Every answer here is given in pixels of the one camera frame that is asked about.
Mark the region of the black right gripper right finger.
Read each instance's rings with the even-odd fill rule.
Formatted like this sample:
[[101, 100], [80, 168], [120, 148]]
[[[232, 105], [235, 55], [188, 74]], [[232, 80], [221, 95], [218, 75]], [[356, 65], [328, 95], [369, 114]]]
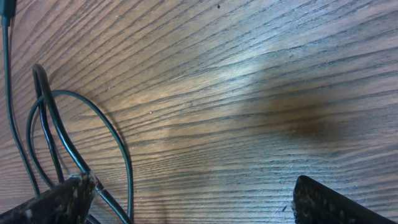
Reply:
[[306, 175], [297, 178], [292, 210], [297, 224], [395, 224]]

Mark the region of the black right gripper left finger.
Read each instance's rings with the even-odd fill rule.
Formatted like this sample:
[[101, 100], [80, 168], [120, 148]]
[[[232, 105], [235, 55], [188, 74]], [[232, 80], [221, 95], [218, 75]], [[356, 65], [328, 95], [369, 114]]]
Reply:
[[85, 223], [96, 195], [97, 178], [86, 172], [1, 214], [1, 224]]

